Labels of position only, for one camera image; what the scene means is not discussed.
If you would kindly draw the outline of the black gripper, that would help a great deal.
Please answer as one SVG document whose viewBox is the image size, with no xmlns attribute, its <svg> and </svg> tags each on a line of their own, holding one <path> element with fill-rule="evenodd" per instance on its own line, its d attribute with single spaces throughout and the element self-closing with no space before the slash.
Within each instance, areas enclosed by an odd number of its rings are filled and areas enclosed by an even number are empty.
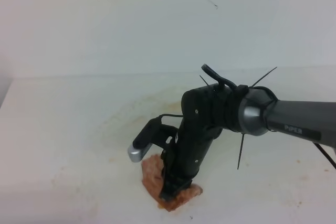
<svg viewBox="0 0 336 224">
<path fill-rule="evenodd" d="M 164 180 L 159 193 L 161 200 L 172 201 L 190 187 L 210 145 L 220 134 L 221 128 L 218 126 L 202 125 L 187 119 L 181 121 L 164 159 Z"/>
</svg>

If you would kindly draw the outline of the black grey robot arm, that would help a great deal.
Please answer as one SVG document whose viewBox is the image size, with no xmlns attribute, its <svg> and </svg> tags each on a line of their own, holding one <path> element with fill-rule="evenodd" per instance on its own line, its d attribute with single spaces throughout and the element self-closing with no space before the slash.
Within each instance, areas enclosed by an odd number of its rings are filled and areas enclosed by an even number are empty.
<svg viewBox="0 0 336 224">
<path fill-rule="evenodd" d="M 335 103 L 283 101 L 265 87 L 212 84 L 192 89 L 181 100 L 183 119 L 163 157 L 159 197 L 170 201 L 187 189 L 222 130 L 260 136 L 268 131 L 335 147 Z"/>
</svg>

